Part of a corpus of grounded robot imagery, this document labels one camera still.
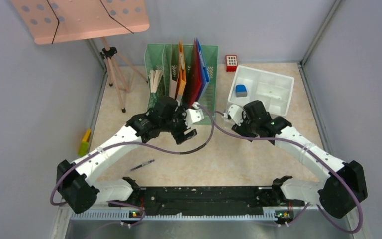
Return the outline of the clear plastic drawer unit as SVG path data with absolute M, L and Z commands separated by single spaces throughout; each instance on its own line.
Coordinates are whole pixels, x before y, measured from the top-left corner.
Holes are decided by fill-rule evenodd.
M 246 86 L 247 97 L 236 97 L 237 84 Z M 260 100 L 270 114 L 285 117 L 288 114 L 293 87 L 294 77 L 239 65 L 227 98 L 227 106 L 242 107 L 254 100 Z

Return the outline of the red translucent file folder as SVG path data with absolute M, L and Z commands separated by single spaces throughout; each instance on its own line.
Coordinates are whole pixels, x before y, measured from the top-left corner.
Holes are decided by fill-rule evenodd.
M 183 100 L 184 103 L 191 107 L 197 100 L 199 91 L 201 89 L 201 70 L 200 70 L 200 57 L 198 52 L 197 38 L 194 39 L 192 50 L 191 67 L 187 75 L 187 83 L 184 89 Z

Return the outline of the green file rack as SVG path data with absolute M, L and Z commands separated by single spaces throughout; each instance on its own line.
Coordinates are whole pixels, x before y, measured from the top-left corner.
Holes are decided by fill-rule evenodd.
M 201 99 L 198 101 L 205 106 L 209 112 L 214 112 L 216 108 L 216 80 L 218 66 L 218 46 L 202 45 L 210 82 Z M 162 79 L 159 83 L 159 96 L 167 95 L 169 92 L 170 77 L 170 56 L 171 44 L 148 44 L 144 54 L 146 73 L 150 70 L 160 69 L 163 71 Z

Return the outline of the green children's book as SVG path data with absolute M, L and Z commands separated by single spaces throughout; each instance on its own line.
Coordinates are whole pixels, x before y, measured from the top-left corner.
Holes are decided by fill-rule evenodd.
M 149 107 L 152 107 L 159 96 L 159 83 L 162 79 L 163 71 L 160 69 L 150 70 L 149 77 L 149 87 L 150 87 L 150 96 L 149 96 Z

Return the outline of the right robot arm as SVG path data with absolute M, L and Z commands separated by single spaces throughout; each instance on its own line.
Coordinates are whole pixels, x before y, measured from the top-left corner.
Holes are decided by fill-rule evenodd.
M 318 182 L 284 176 L 273 182 L 272 200 L 285 205 L 301 200 L 320 205 L 329 215 L 342 218 L 368 197 L 364 170 L 356 161 L 345 162 L 305 138 L 284 117 L 273 118 L 264 104 L 255 100 L 244 106 L 230 105 L 227 119 L 242 137 L 264 138 L 286 151 L 309 169 Z

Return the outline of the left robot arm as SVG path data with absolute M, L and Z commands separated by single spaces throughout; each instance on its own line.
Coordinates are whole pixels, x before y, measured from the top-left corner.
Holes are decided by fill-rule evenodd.
M 56 186 L 58 192 L 75 213 L 88 210 L 98 201 L 115 200 L 119 191 L 114 186 L 95 186 L 95 182 L 109 167 L 129 152 L 161 133 L 170 133 L 177 145 L 197 135 L 191 127 L 204 119 L 198 103 L 191 107 L 179 105 L 168 96 L 159 97 L 146 112 L 134 115 L 108 141 L 85 156 L 69 162 L 63 160 L 57 166 Z

